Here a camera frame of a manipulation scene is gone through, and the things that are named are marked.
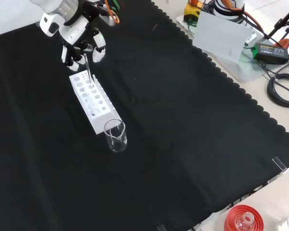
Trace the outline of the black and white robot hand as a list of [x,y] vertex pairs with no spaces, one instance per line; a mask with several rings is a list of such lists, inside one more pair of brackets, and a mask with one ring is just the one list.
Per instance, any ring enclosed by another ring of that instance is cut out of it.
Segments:
[[64,26],[59,30],[63,49],[62,63],[71,71],[78,71],[85,64],[85,53],[92,53],[92,60],[100,62],[106,52],[106,41],[97,28],[91,28],[89,20],[81,16],[74,24]]

